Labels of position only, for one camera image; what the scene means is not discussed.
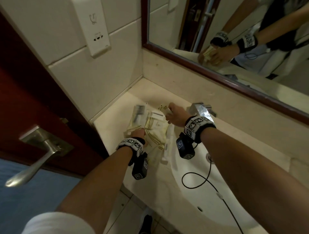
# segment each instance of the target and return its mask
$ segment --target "drain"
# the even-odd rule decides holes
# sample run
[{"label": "drain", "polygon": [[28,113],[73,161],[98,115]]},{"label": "drain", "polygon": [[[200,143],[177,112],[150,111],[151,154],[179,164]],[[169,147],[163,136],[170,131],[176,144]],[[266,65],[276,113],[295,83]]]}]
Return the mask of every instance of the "drain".
[{"label": "drain", "polygon": [[209,163],[211,163],[211,164],[214,164],[214,161],[211,160],[211,156],[210,156],[209,153],[206,154],[206,160],[207,160],[207,162],[209,162]]}]

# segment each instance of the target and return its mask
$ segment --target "sink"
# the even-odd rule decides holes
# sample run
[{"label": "sink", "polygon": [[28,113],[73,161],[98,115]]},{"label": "sink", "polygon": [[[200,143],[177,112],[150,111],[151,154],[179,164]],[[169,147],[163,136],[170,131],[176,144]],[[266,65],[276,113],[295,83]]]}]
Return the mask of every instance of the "sink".
[{"label": "sink", "polygon": [[[192,159],[187,160],[181,158],[176,146],[176,136],[179,135],[179,131],[180,128],[175,127],[176,133],[173,135],[174,139],[172,139],[174,143],[171,150],[170,163],[173,176],[184,197],[212,221],[225,226],[237,226],[233,216],[220,198],[221,195],[242,228],[253,228],[257,226],[258,223],[237,201],[215,164],[211,165],[211,173],[208,180],[216,187],[220,194],[217,194],[208,182],[195,189],[187,189],[183,186],[181,179],[187,172],[195,172],[206,178],[209,172],[210,162],[207,161],[209,154],[203,144],[199,144],[195,148],[195,156]],[[204,181],[205,179],[195,174],[187,174],[183,179],[187,187],[196,187]]]}]

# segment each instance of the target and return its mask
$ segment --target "mirror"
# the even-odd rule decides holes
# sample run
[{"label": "mirror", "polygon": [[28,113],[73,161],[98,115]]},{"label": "mirror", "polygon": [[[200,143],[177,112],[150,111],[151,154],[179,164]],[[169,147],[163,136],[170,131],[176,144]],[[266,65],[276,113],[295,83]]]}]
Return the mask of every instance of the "mirror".
[{"label": "mirror", "polygon": [[149,42],[309,113],[309,0],[150,0]]}]

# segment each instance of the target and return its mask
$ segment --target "faucet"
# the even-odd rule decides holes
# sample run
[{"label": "faucet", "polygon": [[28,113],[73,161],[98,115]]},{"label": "faucet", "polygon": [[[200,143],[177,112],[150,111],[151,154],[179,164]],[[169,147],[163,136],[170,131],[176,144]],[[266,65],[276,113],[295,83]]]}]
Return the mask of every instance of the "faucet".
[{"label": "faucet", "polygon": [[191,115],[201,115],[209,120],[213,121],[210,114],[214,117],[217,117],[217,114],[212,110],[211,105],[205,105],[203,102],[192,103],[190,107],[187,108],[187,111]]}]

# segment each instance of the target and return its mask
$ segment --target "forearm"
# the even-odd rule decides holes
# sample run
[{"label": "forearm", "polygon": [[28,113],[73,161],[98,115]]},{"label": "forearm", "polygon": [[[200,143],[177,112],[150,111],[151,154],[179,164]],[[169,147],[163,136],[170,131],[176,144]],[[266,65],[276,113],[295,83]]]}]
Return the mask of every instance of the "forearm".
[{"label": "forearm", "polygon": [[308,189],[215,128],[206,128],[201,140],[235,197],[269,233],[309,233]]},{"label": "forearm", "polygon": [[129,147],[114,152],[66,196],[57,211],[84,219],[96,234],[102,234],[132,154]]},{"label": "forearm", "polygon": [[222,31],[230,33],[237,25],[247,18],[258,7],[258,5],[258,0],[244,0],[227,21]]},{"label": "forearm", "polygon": [[309,5],[281,18],[256,34],[259,45],[266,44],[309,21]]}]

